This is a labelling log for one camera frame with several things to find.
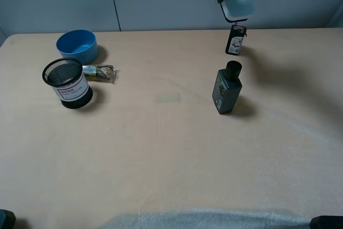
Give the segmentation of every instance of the bottle cap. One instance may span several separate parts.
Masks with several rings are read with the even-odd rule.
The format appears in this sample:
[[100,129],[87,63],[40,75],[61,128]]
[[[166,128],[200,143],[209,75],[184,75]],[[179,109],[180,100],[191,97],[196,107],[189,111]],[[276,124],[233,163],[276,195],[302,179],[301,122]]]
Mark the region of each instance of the bottle cap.
[[226,72],[226,80],[235,81],[238,79],[242,70],[242,65],[240,62],[237,61],[230,61],[227,63],[225,72]]

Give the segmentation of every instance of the table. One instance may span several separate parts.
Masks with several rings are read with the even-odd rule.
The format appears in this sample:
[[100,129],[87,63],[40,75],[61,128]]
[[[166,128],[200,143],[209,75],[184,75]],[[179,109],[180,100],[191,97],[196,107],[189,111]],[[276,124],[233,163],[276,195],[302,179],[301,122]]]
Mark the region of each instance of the table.
[[[114,85],[64,108],[42,80],[61,34],[0,48],[0,208],[30,228],[95,228],[122,214],[194,208],[343,210],[343,29],[96,33]],[[242,63],[219,115],[217,71]]]

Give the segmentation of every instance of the small black bottle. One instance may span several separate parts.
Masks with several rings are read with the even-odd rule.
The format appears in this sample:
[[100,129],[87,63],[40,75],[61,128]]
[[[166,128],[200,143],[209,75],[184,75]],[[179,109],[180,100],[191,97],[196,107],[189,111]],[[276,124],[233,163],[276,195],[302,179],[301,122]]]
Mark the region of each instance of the small black bottle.
[[219,114],[231,113],[242,89],[238,76],[242,65],[237,61],[227,63],[225,69],[218,71],[212,98]]

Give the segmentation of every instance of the black mesh cup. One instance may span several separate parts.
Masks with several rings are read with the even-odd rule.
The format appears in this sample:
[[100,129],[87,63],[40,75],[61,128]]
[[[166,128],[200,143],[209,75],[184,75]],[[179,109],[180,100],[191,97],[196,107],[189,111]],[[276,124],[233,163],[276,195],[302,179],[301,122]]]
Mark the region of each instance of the black mesh cup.
[[67,108],[80,108],[92,99],[93,91],[82,73],[82,64],[75,58],[61,58],[48,64],[43,80]]

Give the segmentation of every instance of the gray cloth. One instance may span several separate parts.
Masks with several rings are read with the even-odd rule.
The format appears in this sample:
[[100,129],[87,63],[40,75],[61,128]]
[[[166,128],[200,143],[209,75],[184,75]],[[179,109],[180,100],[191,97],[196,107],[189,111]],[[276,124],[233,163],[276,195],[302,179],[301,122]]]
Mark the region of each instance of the gray cloth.
[[309,229],[309,223],[277,213],[199,210],[121,215],[98,229]]

